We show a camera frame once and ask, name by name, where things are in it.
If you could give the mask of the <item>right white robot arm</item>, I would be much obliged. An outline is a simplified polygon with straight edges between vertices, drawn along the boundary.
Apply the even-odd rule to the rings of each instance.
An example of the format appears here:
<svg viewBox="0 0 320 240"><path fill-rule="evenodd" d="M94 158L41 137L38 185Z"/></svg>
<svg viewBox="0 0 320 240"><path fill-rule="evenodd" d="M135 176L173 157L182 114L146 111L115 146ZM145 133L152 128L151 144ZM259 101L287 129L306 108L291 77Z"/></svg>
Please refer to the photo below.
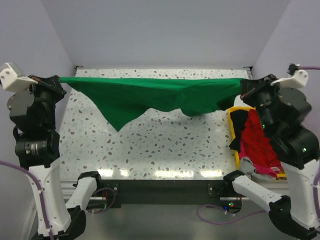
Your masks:
<svg viewBox="0 0 320 240"><path fill-rule="evenodd" d="M299 240L315 238L320 227L320 146L302 124L312 110L301 91L307 80L307 72L298 70L287 78L270 74L240 82L240 97L256 109L284 169L289 195L272 192L239 170L225 175L222 185L227 196L238 193L249 198L268 213L279 231Z"/></svg>

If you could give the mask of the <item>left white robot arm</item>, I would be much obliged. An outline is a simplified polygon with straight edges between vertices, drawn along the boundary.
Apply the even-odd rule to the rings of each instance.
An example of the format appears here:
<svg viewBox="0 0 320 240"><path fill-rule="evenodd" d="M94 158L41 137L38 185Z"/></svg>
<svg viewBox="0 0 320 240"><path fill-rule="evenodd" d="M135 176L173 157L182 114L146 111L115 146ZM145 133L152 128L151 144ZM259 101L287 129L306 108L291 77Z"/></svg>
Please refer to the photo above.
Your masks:
<svg viewBox="0 0 320 240"><path fill-rule="evenodd" d="M86 228L86 208L91 196L99 196L104 184L97 171L82 173L68 201L60 179L60 135L56 130L56 104L66 94L60 79L20 76L5 70L0 75L14 123L17 170L29 179L38 214L36 240L74 240Z"/></svg>

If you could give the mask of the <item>green t shirt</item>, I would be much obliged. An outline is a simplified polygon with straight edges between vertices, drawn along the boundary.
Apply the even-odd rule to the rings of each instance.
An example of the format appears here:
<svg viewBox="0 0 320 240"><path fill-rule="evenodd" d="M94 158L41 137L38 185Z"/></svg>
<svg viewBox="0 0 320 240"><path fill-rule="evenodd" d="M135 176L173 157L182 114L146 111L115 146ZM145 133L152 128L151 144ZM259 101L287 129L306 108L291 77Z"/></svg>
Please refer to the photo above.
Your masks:
<svg viewBox="0 0 320 240"><path fill-rule="evenodd" d="M149 109L188 117L224 111L241 94L240 78L159 79L61 77L88 97L116 131Z"/></svg>

